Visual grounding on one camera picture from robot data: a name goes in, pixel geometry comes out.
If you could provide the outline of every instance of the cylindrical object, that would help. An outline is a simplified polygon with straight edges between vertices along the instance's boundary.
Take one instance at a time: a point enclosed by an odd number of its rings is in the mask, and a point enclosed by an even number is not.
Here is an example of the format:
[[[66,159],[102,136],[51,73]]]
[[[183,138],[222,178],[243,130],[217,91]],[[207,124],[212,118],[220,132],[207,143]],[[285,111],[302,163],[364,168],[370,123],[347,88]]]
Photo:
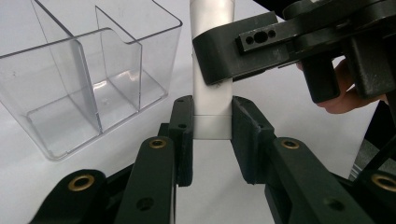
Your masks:
[[[190,0],[191,35],[233,21],[233,0]],[[193,58],[194,138],[231,139],[233,81],[206,86],[195,53]]]

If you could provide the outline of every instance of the human hand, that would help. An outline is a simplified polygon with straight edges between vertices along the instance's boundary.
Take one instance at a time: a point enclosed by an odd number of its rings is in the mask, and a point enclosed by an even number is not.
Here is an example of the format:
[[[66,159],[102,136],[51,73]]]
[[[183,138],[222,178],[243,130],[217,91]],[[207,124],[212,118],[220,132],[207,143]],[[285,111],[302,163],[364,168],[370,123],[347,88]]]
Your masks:
[[[302,70],[300,63],[297,63],[297,67]],[[317,104],[325,108],[327,112],[331,114],[343,114],[355,108],[366,106],[377,100],[382,100],[387,103],[385,94],[370,99],[362,99],[359,97],[356,88],[352,87],[354,81],[352,75],[349,73],[347,60],[341,61],[334,68],[334,71],[340,88],[340,95],[334,99]]]

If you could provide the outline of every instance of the white surface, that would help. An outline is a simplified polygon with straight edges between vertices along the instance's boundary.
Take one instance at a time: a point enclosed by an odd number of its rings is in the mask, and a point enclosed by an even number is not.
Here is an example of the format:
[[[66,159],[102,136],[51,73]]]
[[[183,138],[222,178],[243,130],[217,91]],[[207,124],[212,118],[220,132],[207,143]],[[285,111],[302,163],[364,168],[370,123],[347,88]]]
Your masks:
[[[28,222],[65,175],[79,169],[98,169],[111,175],[133,162],[140,143],[156,134],[160,122],[169,120],[173,101],[192,94],[189,1],[158,2],[184,22],[170,95],[165,101],[64,161],[48,161],[0,105],[0,223]],[[30,4],[28,0],[2,0],[0,20],[3,8],[15,8],[22,15],[29,8],[27,3]],[[235,3],[236,20],[264,12],[250,0]],[[7,32],[2,30],[1,40],[5,33],[21,40],[21,32],[10,27]],[[304,141],[327,168],[342,176],[350,171],[375,109],[375,105],[369,105],[345,115],[327,114],[310,101],[304,75],[295,66],[234,83],[233,91],[255,102],[273,123],[278,136]],[[192,186],[177,190],[177,223],[273,223],[263,186],[245,184],[230,143],[194,144],[194,179]]]
[[[191,37],[233,21],[233,0],[190,0]],[[233,81],[206,86],[192,51],[194,138],[231,139]]]

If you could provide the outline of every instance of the acrylic box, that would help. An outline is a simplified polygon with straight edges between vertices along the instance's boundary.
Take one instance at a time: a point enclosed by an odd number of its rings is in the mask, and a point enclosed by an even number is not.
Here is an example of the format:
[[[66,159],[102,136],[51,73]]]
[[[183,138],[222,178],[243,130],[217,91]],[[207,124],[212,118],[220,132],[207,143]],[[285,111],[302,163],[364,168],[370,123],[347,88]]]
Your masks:
[[[182,23],[155,2],[32,0],[32,11],[40,45],[0,56],[0,100],[49,159],[166,97]]]

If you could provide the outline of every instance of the gold screw hole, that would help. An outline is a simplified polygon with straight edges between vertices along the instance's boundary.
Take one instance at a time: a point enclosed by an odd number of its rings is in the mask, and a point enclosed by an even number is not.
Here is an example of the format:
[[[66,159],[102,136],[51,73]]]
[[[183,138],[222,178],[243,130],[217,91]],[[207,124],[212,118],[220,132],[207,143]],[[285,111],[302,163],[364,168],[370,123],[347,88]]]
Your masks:
[[[373,175],[373,182],[381,189],[396,192],[396,180],[385,175]]]
[[[288,148],[288,149],[297,149],[300,147],[300,144],[298,142],[290,140],[290,139],[285,139],[281,143],[282,147]]]
[[[71,191],[82,191],[89,188],[93,182],[95,182],[93,175],[79,175],[74,177],[67,187]]]
[[[149,142],[149,146],[152,148],[162,148],[166,146],[166,142],[162,139],[154,139]]]

